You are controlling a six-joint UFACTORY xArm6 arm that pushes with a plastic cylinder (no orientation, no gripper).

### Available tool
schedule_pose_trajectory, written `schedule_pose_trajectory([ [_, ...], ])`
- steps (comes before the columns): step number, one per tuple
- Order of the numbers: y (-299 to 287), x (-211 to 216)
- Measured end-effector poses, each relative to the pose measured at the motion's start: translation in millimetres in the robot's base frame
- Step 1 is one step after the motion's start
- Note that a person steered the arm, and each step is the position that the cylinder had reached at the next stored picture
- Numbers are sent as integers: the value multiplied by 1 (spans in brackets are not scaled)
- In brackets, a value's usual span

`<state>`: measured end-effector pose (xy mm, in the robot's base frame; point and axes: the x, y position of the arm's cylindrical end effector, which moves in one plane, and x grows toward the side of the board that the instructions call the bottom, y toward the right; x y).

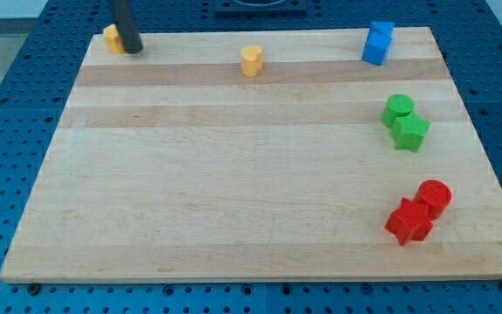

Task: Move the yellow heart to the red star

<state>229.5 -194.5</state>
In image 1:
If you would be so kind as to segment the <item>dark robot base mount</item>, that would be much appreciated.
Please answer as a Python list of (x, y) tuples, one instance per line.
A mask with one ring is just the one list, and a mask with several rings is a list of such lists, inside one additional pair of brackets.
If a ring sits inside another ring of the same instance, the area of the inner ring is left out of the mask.
[(214, 12), (219, 14), (303, 13), (308, 0), (213, 0)]

